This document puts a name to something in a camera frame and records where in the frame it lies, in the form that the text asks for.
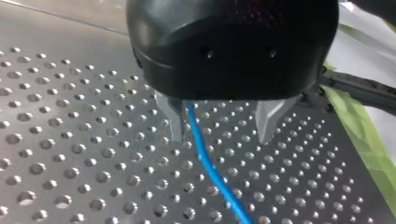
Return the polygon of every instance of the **metal surface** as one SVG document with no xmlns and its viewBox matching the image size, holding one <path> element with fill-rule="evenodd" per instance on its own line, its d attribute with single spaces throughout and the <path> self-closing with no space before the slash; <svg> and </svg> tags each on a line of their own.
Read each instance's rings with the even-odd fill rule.
<svg viewBox="0 0 396 224">
<path fill-rule="evenodd" d="M 127 37 L 4 4 L 0 19 L 1 223 L 236 222 L 188 127 L 169 140 Z M 264 146 L 255 107 L 196 114 L 259 223 L 394 220 L 335 115 L 296 106 Z"/>
<path fill-rule="evenodd" d="M 1 0 L 70 21 L 78 21 L 109 31 L 128 35 L 126 0 Z"/>
<path fill-rule="evenodd" d="M 298 96 L 276 101 L 259 101 L 255 118 L 260 143 L 269 142 L 279 120 L 296 104 Z"/>
</svg>

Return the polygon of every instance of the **blue cable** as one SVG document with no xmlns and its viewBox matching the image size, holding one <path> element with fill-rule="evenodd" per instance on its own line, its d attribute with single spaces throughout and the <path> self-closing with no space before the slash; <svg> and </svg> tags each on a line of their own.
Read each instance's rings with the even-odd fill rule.
<svg viewBox="0 0 396 224">
<path fill-rule="evenodd" d="M 236 216 L 239 218 L 239 221 L 243 224 L 253 224 L 254 222 L 248 215 L 245 207 L 235 197 L 233 191 L 224 182 L 223 178 L 219 175 L 219 173 L 216 171 L 216 168 L 214 168 L 213 164 L 211 163 L 209 155 L 207 155 L 206 152 L 204 137 L 195 119 L 193 105 L 188 105 L 188 109 L 189 120 L 192 133 L 194 134 L 198 155 L 201 156 L 201 164 L 204 166 L 207 174 L 209 175 L 210 179 L 212 179 L 213 183 L 218 186 L 219 191 L 221 192 L 221 194 L 224 195 L 225 200 L 231 204 L 231 208 L 233 209 L 233 212 L 236 214 Z"/>
</svg>

